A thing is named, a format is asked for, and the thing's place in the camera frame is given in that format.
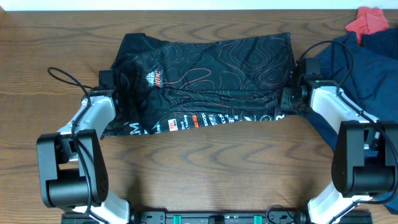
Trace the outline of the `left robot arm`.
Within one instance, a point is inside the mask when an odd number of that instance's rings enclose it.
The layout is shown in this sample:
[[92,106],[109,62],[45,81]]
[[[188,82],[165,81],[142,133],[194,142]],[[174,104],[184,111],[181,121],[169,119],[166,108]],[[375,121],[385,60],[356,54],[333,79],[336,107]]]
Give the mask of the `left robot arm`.
[[99,143],[115,117],[114,92],[94,90],[64,127],[38,138],[40,193],[46,207],[80,213],[77,223],[129,223],[129,203],[110,190]]

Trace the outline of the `black patterned cycling jersey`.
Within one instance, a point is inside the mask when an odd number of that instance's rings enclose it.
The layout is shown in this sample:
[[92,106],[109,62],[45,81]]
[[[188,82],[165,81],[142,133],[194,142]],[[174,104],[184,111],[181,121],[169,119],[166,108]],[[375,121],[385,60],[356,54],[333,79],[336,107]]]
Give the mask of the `black patterned cycling jersey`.
[[210,43],[132,33],[111,68],[121,106],[104,134],[157,134],[283,118],[294,55],[288,33]]

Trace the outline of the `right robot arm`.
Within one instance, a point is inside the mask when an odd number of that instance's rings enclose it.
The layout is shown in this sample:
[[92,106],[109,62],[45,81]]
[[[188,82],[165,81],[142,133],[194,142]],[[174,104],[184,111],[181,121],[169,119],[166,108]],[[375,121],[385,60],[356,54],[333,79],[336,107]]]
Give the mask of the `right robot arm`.
[[278,223],[372,223],[362,204],[397,195],[397,123],[382,121],[349,99],[334,81],[313,80],[282,90],[282,107],[320,115],[337,135],[331,182],[303,210],[284,210]]

